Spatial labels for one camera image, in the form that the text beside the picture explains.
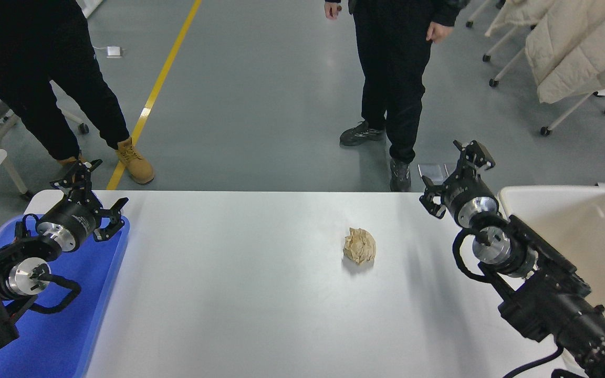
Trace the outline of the person's left hand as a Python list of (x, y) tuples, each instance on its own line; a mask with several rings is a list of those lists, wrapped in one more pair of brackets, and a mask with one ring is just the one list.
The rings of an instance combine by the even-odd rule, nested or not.
[(446, 40), (451, 35), (454, 27), (445, 26), (436, 22), (430, 22), (426, 32), (426, 41), (430, 43), (439, 44)]

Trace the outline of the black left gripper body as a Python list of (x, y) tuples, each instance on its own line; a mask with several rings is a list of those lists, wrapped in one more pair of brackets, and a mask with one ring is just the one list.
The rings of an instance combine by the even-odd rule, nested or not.
[(72, 201), (60, 201), (45, 214), (45, 235), (60, 245), (80, 245), (96, 228), (94, 213)]

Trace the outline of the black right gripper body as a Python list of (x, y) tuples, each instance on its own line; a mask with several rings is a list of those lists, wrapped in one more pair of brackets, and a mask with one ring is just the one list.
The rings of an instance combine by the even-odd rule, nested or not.
[(479, 176), (451, 175), (443, 183), (442, 204), (459, 226), (471, 226), (475, 216), (494, 213), (494, 195)]

